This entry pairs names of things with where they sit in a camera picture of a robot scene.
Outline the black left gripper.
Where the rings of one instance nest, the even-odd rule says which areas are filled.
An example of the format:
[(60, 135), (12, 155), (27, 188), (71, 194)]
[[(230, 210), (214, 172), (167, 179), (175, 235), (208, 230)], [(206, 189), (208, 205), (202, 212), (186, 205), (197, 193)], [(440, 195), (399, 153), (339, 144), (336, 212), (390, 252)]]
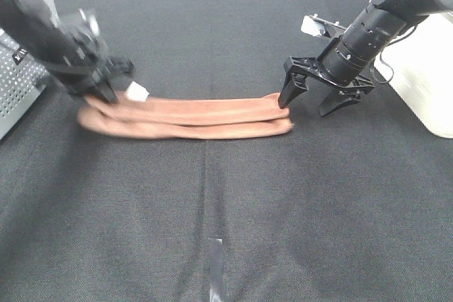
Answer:
[(91, 94), (104, 103), (117, 103), (112, 80), (119, 76), (131, 77), (132, 61), (126, 57), (109, 55), (108, 46), (101, 37), (93, 10), (80, 8), (65, 16), (59, 30), (69, 41), (69, 53), (59, 51), (58, 62), (45, 62), (45, 68), (59, 79), (72, 95)]

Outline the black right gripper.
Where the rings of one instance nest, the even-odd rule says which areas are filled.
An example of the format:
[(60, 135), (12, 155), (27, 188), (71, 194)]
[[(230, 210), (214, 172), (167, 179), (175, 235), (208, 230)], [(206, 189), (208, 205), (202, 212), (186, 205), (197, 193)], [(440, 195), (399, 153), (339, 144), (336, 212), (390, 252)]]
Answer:
[(280, 91), (278, 105), (287, 107), (296, 97), (308, 91), (306, 78), (311, 77), (336, 91), (330, 92), (318, 107), (318, 113), (325, 117), (336, 110), (358, 104), (361, 95), (358, 91), (368, 94), (374, 89), (372, 81), (358, 74), (349, 84), (335, 80), (325, 66), (313, 57), (289, 57), (284, 64), (285, 83)]

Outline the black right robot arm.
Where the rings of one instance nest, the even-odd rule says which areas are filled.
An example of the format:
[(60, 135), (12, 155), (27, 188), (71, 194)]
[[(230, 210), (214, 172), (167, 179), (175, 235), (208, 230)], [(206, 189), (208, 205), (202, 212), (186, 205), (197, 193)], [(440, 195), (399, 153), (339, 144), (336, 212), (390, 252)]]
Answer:
[(301, 30), (315, 37), (328, 37), (329, 44), (318, 57), (289, 57), (286, 77), (278, 98), (281, 108), (306, 92), (309, 77), (332, 88), (319, 105), (322, 117), (361, 101), (374, 88), (361, 73), (371, 69), (383, 49), (401, 39), (433, 13), (452, 10), (452, 0), (369, 0), (348, 26), (326, 21), (317, 15), (305, 16)]

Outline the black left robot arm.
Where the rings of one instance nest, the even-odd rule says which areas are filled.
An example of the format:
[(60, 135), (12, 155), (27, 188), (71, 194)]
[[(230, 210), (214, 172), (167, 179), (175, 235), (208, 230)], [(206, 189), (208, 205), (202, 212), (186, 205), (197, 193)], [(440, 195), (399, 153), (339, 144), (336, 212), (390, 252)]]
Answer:
[(130, 59), (109, 54), (92, 11), (63, 21), (45, 0), (1, 0), (1, 29), (74, 96), (116, 103), (112, 80), (134, 69)]

